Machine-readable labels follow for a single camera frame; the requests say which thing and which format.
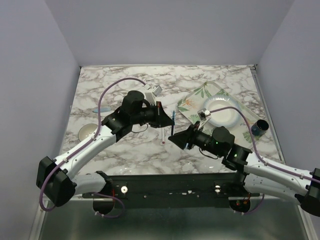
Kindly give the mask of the white marker red tip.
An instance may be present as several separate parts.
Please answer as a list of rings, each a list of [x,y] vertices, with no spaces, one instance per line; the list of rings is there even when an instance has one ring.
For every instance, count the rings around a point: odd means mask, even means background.
[[[166,133],[165,129],[161,128],[161,144],[164,145],[166,143]]]

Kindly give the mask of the blue transparent gel pen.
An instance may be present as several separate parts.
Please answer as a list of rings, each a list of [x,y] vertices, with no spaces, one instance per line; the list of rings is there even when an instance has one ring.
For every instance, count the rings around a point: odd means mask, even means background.
[[[173,136],[174,132],[175,132],[175,118],[176,118],[176,112],[175,112],[175,110],[173,110],[172,117],[171,117],[172,125],[171,125],[171,130],[170,130],[170,136]]]

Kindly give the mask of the light blue rectangular block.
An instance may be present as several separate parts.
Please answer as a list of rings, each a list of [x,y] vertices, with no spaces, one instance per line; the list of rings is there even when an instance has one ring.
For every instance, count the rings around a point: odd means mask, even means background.
[[[101,107],[100,109],[96,108],[92,112],[98,113],[98,111],[100,111],[101,113],[106,113],[106,112],[110,112],[111,108],[110,107]]]

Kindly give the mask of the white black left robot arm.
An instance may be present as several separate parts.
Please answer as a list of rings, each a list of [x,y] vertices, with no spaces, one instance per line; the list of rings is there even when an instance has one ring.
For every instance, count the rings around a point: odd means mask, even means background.
[[[150,103],[143,93],[131,90],[121,106],[107,115],[85,140],[54,159],[46,156],[39,162],[36,186],[40,195],[47,196],[56,207],[78,194],[95,192],[101,198],[107,197],[111,185],[106,174],[99,171],[76,177],[77,173],[98,153],[131,133],[133,125],[144,124],[164,128],[173,125],[173,120],[165,113],[161,102]]]

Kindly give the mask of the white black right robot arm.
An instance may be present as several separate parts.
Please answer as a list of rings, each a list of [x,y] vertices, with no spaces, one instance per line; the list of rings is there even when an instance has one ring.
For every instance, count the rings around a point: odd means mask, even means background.
[[[320,170],[294,168],[261,157],[258,153],[235,143],[235,136],[225,127],[217,127],[211,135],[198,129],[197,124],[169,136],[180,149],[194,146],[218,158],[228,169],[243,175],[230,183],[230,191],[241,196],[245,192],[270,195],[292,200],[307,213],[320,215]]]

